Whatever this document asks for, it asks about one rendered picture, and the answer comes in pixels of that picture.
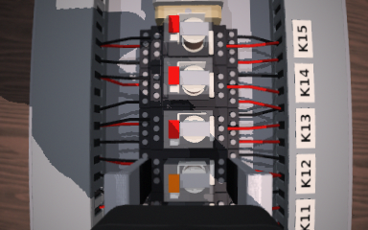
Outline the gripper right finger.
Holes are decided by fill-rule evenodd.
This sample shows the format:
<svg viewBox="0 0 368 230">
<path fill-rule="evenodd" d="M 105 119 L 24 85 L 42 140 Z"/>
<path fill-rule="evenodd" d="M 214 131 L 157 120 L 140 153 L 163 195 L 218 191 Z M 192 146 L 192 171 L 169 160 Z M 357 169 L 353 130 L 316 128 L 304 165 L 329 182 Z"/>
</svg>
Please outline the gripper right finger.
<svg viewBox="0 0 368 230">
<path fill-rule="evenodd" d="M 226 158 L 226 191 L 235 205 L 260 206 L 272 216 L 272 174 Z"/>
</svg>

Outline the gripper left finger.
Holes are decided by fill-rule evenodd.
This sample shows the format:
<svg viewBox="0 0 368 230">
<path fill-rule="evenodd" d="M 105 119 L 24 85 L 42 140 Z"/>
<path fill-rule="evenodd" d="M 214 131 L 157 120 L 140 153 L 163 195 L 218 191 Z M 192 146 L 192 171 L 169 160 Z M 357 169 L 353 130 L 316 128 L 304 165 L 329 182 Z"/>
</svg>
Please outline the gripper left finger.
<svg viewBox="0 0 368 230">
<path fill-rule="evenodd" d="M 151 158 L 140 158 L 119 172 L 103 176 L 104 215 L 116 206 L 144 204 L 151 187 Z"/>
</svg>

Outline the grey mounting plate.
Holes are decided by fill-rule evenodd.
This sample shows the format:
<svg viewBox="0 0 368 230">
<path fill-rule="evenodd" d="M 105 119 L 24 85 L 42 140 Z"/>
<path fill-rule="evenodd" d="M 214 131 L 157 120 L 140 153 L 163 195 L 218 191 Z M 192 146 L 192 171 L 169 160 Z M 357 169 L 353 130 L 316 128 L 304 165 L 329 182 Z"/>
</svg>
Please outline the grey mounting plate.
<svg viewBox="0 0 368 230">
<path fill-rule="evenodd" d="M 32 202 L 32 101 L 35 55 L 35 19 L 37 0 L 34 0 L 34 22 L 30 74 L 29 104 L 29 198 L 30 228 L 33 226 Z M 348 230 L 352 230 L 352 196 L 353 196 L 353 124 L 352 91 L 349 37 L 346 13 L 346 1 L 342 0 L 349 119 L 349 199 Z M 269 1 L 268 0 L 224 0 L 221 10 L 220 25 L 226 29 L 237 29 L 238 35 L 254 35 L 270 40 Z M 129 36 L 140 36 L 140 30 L 149 30 L 156 26 L 155 10 L 152 0 L 109 0 L 107 41 Z M 265 43 L 255 39 L 238 38 L 238 44 Z M 127 40 L 112 44 L 140 45 L 140 39 Z M 107 47 L 107 60 L 139 61 L 140 48 Z M 261 60 L 271 58 L 271 45 L 251 48 L 238 48 L 238 61 Z M 271 62 L 238 64 L 239 74 L 272 75 Z M 139 77 L 139 64 L 123 65 L 107 63 L 107 76 Z M 272 78 L 239 77 L 239 85 L 254 85 L 272 89 Z M 239 100 L 250 100 L 263 104 L 272 104 L 272 93 L 251 88 L 239 88 Z M 139 86 L 122 86 L 106 81 L 106 106 L 123 101 L 139 101 Z M 258 113 L 272 109 L 253 103 L 240 103 L 240 114 Z M 126 103 L 106 110 L 106 122 L 127 118 L 139 118 L 139 104 Z M 272 112 L 254 116 L 240 117 L 240 127 L 257 127 L 273 125 Z M 139 140 L 139 126 L 107 126 L 106 141 Z M 240 130 L 240 140 L 273 140 L 273 127 Z M 240 143 L 240 153 L 259 153 L 273 156 L 272 144 Z M 139 159 L 139 144 L 106 144 L 106 158 Z M 257 156 L 240 157 L 240 160 L 254 170 L 273 173 L 273 159 Z M 119 172 L 129 165 L 106 162 L 106 173 Z"/>
</svg>

